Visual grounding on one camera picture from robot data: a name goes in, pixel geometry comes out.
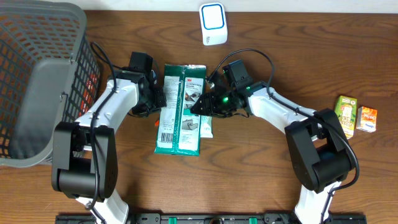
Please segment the white teal wipes packet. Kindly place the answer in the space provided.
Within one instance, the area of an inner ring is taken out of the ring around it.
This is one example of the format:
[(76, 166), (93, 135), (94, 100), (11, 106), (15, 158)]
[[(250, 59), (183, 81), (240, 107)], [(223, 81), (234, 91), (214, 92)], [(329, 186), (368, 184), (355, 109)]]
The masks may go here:
[(213, 138), (211, 116), (201, 116), (200, 137)]

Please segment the green white 3M packet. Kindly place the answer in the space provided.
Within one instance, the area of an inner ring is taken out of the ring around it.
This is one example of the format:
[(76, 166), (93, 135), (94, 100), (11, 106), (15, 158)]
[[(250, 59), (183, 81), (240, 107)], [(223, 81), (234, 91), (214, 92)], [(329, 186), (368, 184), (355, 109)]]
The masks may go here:
[(191, 108), (204, 92), (205, 77), (204, 65), (165, 65), (167, 106), (160, 112), (156, 154), (200, 154), (201, 116), (191, 113)]

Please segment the green snack box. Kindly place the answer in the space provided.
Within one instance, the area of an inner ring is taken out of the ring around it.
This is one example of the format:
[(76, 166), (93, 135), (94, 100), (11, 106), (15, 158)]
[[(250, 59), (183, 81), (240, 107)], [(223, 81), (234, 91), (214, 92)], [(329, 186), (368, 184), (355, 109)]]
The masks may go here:
[(339, 96), (335, 103), (334, 111), (340, 121), (347, 139), (354, 135), (356, 123), (357, 99), (348, 96)]

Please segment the small orange candy box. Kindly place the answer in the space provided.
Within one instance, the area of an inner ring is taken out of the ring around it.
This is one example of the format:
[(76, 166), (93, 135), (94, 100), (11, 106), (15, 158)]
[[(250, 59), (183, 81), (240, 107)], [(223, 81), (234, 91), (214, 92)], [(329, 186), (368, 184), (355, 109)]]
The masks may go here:
[(362, 106), (358, 109), (356, 128), (373, 133), (376, 131), (377, 110)]

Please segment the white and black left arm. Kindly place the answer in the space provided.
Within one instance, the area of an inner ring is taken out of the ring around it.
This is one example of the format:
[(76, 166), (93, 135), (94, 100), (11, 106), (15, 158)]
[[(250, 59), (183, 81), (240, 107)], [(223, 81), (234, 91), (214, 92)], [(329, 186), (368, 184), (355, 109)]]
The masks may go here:
[(166, 105), (153, 62), (133, 52), (128, 66), (112, 68), (105, 91), (85, 114), (54, 129), (52, 187), (83, 204), (93, 223), (129, 220), (129, 205), (116, 190), (115, 135), (127, 115), (144, 118)]

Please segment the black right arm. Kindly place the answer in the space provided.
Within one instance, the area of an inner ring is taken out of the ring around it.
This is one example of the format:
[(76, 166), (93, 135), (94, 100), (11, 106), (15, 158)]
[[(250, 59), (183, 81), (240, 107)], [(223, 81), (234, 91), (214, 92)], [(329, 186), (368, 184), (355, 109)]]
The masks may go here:
[(242, 60), (223, 67), (226, 81), (215, 75), (214, 90), (191, 107), (193, 114), (230, 118), (245, 110), (245, 116), (267, 121), (287, 140), (296, 177), (301, 183), (294, 208), (297, 223), (328, 223), (336, 191), (349, 187), (342, 182), (358, 160), (349, 145), (336, 113), (302, 107), (278, 94), (269, 82), (254, 82)]

